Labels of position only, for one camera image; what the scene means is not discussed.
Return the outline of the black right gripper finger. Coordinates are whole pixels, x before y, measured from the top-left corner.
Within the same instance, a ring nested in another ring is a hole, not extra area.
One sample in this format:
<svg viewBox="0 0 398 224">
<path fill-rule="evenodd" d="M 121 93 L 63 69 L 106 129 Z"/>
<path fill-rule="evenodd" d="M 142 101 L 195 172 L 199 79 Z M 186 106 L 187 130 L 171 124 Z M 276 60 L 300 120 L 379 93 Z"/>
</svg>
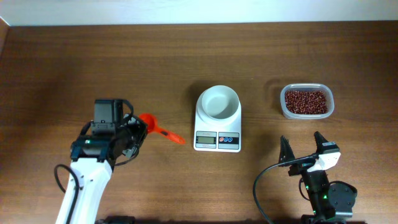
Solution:
<svg viewBox="0 0 398 224">
<path fill-rule="evenodd" d="M 289 162 L 295 160 L 293 150 L 289 144 L 289 140 L 284 136 L 280 137 L 280 154 L 279 154 L 279 166 L 285 167 L 289 165 Z"/>
<path fill-rule="evenodd" d="M 321 154 L 324 151 L 323 143 L 326 142 L 326 139 L 323 137 L 323 135 L 319 131 L 315 131 L 314 138 L 315 138 L 315 142 L 317 145 L 316 153 Z"/>
</svg>

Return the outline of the red plastic measuring scoop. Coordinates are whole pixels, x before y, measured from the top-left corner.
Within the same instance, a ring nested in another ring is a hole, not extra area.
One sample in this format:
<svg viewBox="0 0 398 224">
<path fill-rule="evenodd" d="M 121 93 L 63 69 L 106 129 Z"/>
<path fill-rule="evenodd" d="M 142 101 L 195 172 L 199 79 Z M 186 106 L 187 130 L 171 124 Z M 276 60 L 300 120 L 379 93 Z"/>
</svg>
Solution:
<svg viewBox="0 0 398 224">
<path fill-rule="evenodd" d="M 157 118 L 153 114 L 149 114 L 149 113 L 140 114 L 139 118 L 141 120 L 143 120 L 143 122 L 146 123 L 148 134 L 158 133 L 158 134 L 163 135 L 163 137 L 165 137 L 166 139 L 168 139 L 172 142 L 175 142 L 177 144 L 185 144 L 186 143 L 185 139 L 183 137 L 179 136 L 178 134 L 159 127 Z"/>
</svg>

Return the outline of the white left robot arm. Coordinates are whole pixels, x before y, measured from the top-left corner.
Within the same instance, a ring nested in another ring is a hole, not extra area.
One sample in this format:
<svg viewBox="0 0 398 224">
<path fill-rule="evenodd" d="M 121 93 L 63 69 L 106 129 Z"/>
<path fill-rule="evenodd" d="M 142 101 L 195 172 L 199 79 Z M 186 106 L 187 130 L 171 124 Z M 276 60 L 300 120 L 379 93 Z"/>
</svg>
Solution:
<svg viewBox="0 0 398 224">
<path fill-rule="evenodd" d="M 115 167 L 131 162 L 147 136 L 147 125 L 125 99 L 97 99 L 94 118 L 81 129 L 70 147 L 70 165 L 57 164 L 69 173 L 61 187 L 63 202 L 57 223 L 94 223 L 103 192 Z"/>
</svg>

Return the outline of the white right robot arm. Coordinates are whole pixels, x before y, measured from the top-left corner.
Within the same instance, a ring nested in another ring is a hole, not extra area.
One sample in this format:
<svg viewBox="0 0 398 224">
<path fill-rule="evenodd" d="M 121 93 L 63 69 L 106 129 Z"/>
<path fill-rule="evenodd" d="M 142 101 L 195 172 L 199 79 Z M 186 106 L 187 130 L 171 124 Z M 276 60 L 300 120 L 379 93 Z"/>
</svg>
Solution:
<svg viewBox="0 0 398 224">
<path fill-rule="evenodd" d="M 288 167 L 290 176 L 301 176 L 300 183 L 305 185 L 313 209 L 311 215 L 302 215 L 300 222 L 346 223 L 353 216 L 358 191 L 346 182 L 328 180 L 326 171 L 337 164 L 341 152 L 335 142 L 326 140 L 318 131 L 314 138 L 317 145 L 315 153 L 296 158 L 289 140 L 280 137 L 279 165 Z"/>
</svg>

